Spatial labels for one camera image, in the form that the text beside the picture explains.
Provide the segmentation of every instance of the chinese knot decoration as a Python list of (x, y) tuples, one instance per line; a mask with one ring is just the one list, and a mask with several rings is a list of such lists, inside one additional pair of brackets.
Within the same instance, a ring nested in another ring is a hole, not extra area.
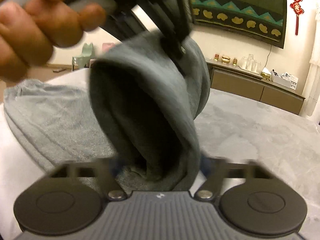
[(299, 4), (301, 1), (302, 0), (293, 0), (293, 3), (290, 4), (290, 7), (294, 10), (294, 12), (297, 15), (297, 18), (296, 18), (296, 35), (298, 35), (298, 30), (299, 30), (299, 15), (304, 13), (304, 10), (301, 8), (301, 6)]

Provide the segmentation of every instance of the cabinet drawer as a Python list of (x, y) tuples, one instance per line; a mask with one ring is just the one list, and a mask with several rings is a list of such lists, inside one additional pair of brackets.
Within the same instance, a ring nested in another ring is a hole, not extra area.
[(303, 99), (277, 88), (265, 86), (260, 102), (275, 106), (293, 114), (299, 114)]
[(215, 69), (211, 88), (259, 101), (263, 85), (248, 77)]

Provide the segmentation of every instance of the flat screen tv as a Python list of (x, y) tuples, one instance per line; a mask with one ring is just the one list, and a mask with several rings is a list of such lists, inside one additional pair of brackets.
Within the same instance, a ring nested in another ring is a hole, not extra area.
[(191, 0), (195, 23), (284, 47), (287, 0)]

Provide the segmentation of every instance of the hand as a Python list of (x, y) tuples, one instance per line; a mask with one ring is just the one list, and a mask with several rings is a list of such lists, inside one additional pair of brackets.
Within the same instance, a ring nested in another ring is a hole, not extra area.
[(24, 9), (13, 2), (0, 7), (0, 79), (22, 79), (30, 65), (50, 59), (53, 46), (73, 46), (84, 31), (105, 21), (106, 13), (98, 4), (77, 13), (62, 1), (30, 0)]

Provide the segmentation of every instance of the ribbed surface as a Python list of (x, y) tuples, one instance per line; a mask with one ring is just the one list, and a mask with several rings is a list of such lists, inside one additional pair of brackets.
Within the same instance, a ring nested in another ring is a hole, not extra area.
[[(48, 237), (24, 233), (19, 240)], [(59, 240), (255, 240), (230, 228), (209, 203), (187, 192), (134, 192), (123, 202), (110, 203), (86, 229)], [(297, 235), (279, 240), (301, 240)]]

